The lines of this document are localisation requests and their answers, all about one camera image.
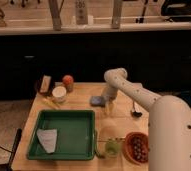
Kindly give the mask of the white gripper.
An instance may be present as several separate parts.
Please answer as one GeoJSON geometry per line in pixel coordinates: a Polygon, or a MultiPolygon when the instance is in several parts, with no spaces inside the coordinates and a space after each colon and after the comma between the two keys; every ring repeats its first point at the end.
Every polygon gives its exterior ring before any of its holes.
{"type": "Polygon", "coordinates": [[[104,112],[107,116],[109,116],[113,111],[114,103],[112,101],[116,99],[117,91],[117,88],[114,88],[109,84],[106,84],[102,91],[102,97],[107,101],[104,107],[104,112]]]}

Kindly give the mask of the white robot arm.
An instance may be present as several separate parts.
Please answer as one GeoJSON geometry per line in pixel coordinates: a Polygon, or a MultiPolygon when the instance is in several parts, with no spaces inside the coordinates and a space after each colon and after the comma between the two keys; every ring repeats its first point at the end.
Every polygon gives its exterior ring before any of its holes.
{"type": "Polygon", "coordinates": [[[148,170],[191,171],[191,109],[173,95],[159,95],[127,80],[124,68],[104,73],[102,96],[113,101],[120,90],[148,113],[148,170]]]}

